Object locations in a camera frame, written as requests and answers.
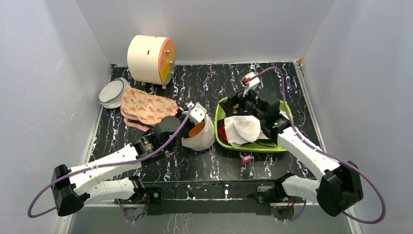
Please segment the white mesh laundry bag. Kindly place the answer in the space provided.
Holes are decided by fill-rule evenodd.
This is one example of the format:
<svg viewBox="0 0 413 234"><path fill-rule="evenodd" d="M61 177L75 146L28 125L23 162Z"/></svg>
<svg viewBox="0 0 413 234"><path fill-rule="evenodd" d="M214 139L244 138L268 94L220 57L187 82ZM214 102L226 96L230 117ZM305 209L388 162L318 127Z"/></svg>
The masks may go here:
<svg viewBox="0 0 413 234"><path fill-rule="evenodd" d="M183 137L181 139L182 146L193 149L195 151L202 151L209 149L215 142L215 129L211 118L206 114L205 127L195 137Z"/></svg>

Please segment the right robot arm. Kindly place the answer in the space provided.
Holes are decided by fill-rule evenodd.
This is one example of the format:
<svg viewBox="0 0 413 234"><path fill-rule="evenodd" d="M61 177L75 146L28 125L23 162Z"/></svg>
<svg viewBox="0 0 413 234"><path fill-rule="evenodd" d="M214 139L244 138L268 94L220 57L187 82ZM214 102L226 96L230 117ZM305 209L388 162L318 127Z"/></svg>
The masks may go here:
<svg viewBox="0 0 413 234"><path fill-rule="evenodd" d="M274 182L270 195L286 202L300 197L315 202L330 216L337 216L364 197L357 167L350 161L332 159L299 134L284 103L276 94L262 90L241 91L218 104L218 137L232 147L269 141L294 155L314 175L313 179L287 173Z"/></svg>

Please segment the orange bra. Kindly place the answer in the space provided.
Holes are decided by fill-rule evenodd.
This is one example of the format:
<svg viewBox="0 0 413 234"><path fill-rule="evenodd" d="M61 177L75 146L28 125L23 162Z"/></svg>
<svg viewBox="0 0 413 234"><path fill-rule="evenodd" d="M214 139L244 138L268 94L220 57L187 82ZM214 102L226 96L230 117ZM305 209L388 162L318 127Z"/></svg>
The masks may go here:
<svg viewBox="0 0 413 234"><path fill-rule="evenodd" d="M205 121L203 120L199 124L196 124L189 132L188 132L188 137L192 138L195 137L197 134L199 134L205 127Z"/></svg>

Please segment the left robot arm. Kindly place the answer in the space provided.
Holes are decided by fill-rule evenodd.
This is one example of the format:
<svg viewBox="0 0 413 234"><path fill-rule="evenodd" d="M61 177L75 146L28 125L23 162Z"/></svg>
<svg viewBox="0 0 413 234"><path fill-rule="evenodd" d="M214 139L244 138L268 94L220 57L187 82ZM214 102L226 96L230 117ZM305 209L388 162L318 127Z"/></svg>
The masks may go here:
<svg viewBox="0 0 413 234"><path fill-rule="evenodd" d="M58 216L72 215L85 205L115 199L143 201L146 189L137 176L113 180L116 175L153 163L185 134L196 120L190 116L167 116L140 138L116 152L80 166L54 168L51 186Z"/></svg>

